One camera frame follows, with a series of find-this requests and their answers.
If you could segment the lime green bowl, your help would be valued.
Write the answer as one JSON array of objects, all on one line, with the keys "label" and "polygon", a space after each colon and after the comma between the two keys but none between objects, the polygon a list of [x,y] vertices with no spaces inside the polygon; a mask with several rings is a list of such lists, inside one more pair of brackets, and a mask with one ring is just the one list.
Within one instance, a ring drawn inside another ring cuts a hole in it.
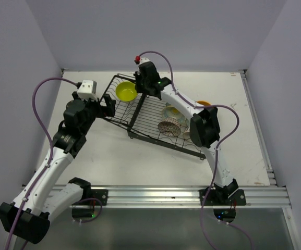
[{"label": "lime green bowl", "polygon": [[135,90],[135,84],[129,81],[121,82],[115,89],[116,96],[123,102],[133,101],[138,93]]}]

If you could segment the white blue leaf bowl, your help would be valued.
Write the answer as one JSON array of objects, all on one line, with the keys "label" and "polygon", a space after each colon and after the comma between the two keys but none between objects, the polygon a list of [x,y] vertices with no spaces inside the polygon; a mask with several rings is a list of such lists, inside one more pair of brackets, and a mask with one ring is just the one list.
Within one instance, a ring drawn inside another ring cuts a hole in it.
[{"label": "white blue leaf bowl", "polygon": [[185,140],[189,140],[190,139],[190,128],[189,127],[187,127],[186,130],[184,131],[183,138]]}]

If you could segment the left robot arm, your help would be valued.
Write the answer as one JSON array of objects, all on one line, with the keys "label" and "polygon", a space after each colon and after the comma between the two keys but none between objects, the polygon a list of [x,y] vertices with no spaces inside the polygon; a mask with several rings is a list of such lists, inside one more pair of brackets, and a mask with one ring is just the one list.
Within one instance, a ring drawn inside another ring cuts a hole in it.
[{"label": "left robot arm", "polygon": [[80,178],[72,178],[56,195],[49,196],[57,179],[84,146],[95,119],[115,116],[116,101],[108,94],[103,95],[104,106],[96,97],[82,100],[73,93],[73,98],[66,105],[64,119],[41,166],[10,204],[0,205],[0,220],[10,236],[37,244],[47,234],[51,222],[70,205],[102,205],[93,196],[90,182]]}]

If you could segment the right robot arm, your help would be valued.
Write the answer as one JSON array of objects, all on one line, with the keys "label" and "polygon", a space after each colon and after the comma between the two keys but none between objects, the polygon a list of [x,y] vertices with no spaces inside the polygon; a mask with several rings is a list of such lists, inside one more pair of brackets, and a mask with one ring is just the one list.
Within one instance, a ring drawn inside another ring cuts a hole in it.
[{"label": "right robot arm", "polygon": [[234,199],[238,184],[220,149],[220,144],[227,136],[220,138],[219,105],[201,106],[180,93],[174,87],[173,81],[166,77],[161,78],[154,63],[146,58],[141,58],[137,65],[138,71],[135,72],[137,92],[172,104],[189,120],[190,139],[202,149],[213,172],[210,187],[204,196],[210,195],[219,204],[228,205]]}]

